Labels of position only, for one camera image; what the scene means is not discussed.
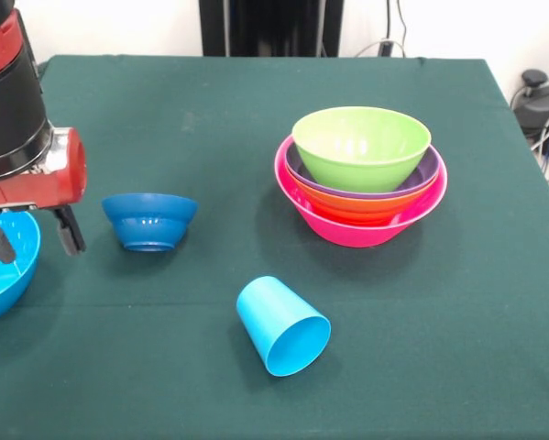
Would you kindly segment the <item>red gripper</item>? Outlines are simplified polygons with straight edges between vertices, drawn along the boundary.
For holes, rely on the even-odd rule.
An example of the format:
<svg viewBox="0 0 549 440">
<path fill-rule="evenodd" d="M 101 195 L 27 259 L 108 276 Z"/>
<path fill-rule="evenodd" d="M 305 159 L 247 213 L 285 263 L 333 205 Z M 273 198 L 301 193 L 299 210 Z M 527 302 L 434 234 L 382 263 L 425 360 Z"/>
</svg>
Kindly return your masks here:
<svg viewBox="0 0 549 440">
<path fill-rule="evenodd" d="M 55 128 L 42 158 L 28 170 L 0 179 L 0 210 L 52 208 L 60 242 L 69 256 L 76 256 L 86 250 L 86 244 L 68 204 L 82 199 L 86 184 L 85 149 L 78 131 Z M 15 259 L 16 252 L 0 227 L 0 262 L 11 264 Z"/>
</svg>

